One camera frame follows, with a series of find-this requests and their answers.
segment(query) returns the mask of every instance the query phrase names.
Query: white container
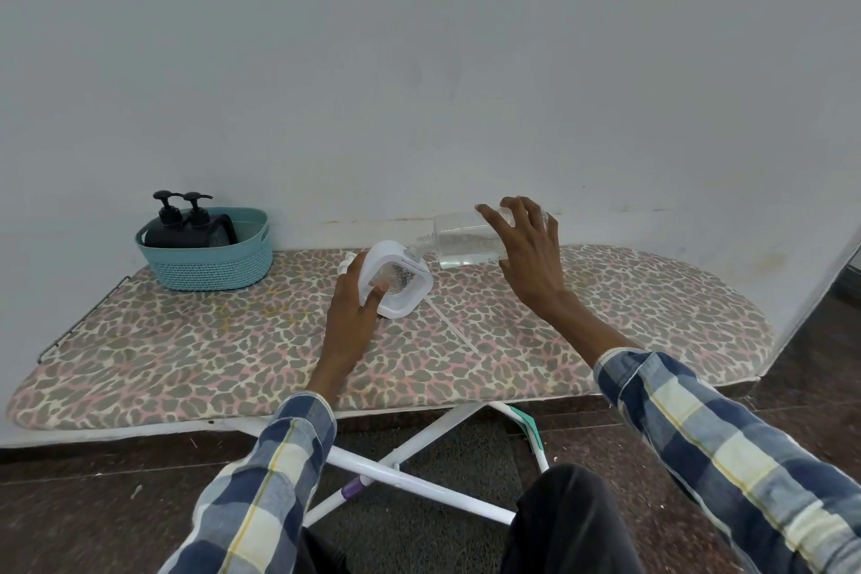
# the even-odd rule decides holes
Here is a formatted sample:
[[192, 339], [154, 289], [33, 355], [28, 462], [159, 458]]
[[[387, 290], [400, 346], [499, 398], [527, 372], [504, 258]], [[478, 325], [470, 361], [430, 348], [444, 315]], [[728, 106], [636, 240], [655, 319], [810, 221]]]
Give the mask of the white container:
[[377, 313], [386, 318], [408, 316], [433, 288], [433, 275], [425, 260], [411, 259], [406, 248], [394, 241], [381, 241], [365, 255], [359, 272], [359, 301], [365, 304], [374, 283], [383, 281], [389, 288]]
[[[508, 224], [514, 226], [514, 215], [510, 209], [497, 209]], [[544, 224], [547, 214], [542, 212]], [[427, 253], [436, 254], [442, 268], [458, 268], [461, 265], [496, 262], [505, 258], [505, 245], [500, 236], [487, 224], [478, 211], [462, 211], [442, 214], [433, 219], [433, 234], [422, 236], [407, 255], [420, 259]]]

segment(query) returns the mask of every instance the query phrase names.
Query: floor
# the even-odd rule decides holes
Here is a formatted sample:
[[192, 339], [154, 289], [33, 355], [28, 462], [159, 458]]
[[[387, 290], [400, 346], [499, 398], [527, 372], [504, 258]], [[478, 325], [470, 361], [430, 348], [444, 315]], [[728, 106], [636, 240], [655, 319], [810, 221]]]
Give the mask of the floor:
[[[747, 404], [820, 458], [861, 478], [861, 304], [827, 296], [759, 384], [724, 393]], [[574, 462], [617, 493], [649, 572], [737, 572], [711, 526], [651, 453], [598, 397], [523, 405], [551, 464]], [[398, 414], [339, 430], [425, 424]], [[511, 425], [524, 486], [537, 476]], [[0, 552], [8, 574], [151, 572], [186, 535], [200, 490], [252, 439], [202, 433], [0, 452]]]

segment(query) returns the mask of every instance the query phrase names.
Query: blue and white checkered shirt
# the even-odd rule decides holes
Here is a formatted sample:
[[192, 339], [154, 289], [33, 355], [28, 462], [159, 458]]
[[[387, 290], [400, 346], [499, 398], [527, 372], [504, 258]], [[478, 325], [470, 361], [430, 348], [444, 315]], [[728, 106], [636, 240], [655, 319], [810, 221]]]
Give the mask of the blue and white checkered shirt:
[[[662, 352], [610, 350], [601, 392], [753, 572], [861, 572], [861, 488]], [[335, 437], [315, 394], [279, 409], [251, 454], [200, 494], [162, 572], [288, 574]]]

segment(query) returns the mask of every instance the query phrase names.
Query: leopard print fabric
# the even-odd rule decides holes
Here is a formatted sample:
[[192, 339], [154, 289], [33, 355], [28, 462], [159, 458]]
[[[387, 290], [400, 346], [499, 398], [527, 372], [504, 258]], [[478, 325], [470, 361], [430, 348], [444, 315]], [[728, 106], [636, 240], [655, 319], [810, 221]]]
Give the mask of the leopard print fabric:
[[[144, 268], [46, 352], [7, 413], [31, 429], [271, 414], [307, 384], [344, 253], [276, 253], [269, 274], [240, 291], [167, 291]], [[565, 247], [562, 260], [568, 286], [600, 318], [710, 384], [751, 378], [770, 361], [762, 314], [714, 275], [610, 246]], [[380, 320], [339, 409], [597, 391], [586, 363], [514, 297], [496, 265], [432, 269], [430, 299], [477, 353], [425, 303]]]

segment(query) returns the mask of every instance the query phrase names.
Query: basket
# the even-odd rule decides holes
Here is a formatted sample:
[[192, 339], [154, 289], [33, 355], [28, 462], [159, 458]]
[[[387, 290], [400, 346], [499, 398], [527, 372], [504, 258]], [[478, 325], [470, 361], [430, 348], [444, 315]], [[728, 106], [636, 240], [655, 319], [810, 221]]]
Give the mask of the basket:
[[272, 265], [266, 212], [250, 207], [208, 207], [207, 211], [212, 217], [227, 214], [239, 243], [220, 248], [148, 248], [143, 235], [160, 223], [157, 218], [151, 220], [135, 234], [135, 242], [156, 279], [172, 291], [230, 291], [260, 281]]

